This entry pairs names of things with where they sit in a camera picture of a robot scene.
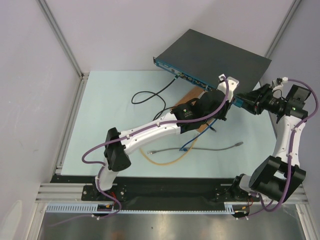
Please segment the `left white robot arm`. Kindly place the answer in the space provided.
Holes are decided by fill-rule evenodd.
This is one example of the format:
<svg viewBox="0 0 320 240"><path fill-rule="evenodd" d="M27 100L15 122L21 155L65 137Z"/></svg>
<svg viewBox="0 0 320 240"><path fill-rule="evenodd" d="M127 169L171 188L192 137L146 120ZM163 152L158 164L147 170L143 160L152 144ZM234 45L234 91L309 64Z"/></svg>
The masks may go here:
<svg viewBox="0 0 320 240"><path fill-rule="evenodd" d="M109 129L104 144L105 160L95 178L92 194L99 200L107 199L118 173L131 166L129 156L141 147L169 135L197 130L209 120L225 120L233 95L232 90L215 89L173 107L140 127L122 132L115 127Z"/></svg>

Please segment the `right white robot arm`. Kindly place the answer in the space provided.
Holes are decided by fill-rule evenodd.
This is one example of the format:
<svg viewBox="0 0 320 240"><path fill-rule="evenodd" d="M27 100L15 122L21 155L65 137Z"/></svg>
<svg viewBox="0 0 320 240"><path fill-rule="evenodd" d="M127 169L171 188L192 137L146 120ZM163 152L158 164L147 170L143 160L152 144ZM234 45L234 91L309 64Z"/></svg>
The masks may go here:
<svg viewBox="0 0 320 240"><path fill-rule="evenodd" d="M312 93L308 88L292 85L285 98L275 97L280 88L269 84L248 93L236 96L241 108L253 115L268 111L276 115L276 144L273 154L268 156L252 175L236 176L229 194L236 201L243 201L256 192L269 199L284 203L300 186L306 171L300 168L299 145L306 125L308 112L305 101Z"/></svg>

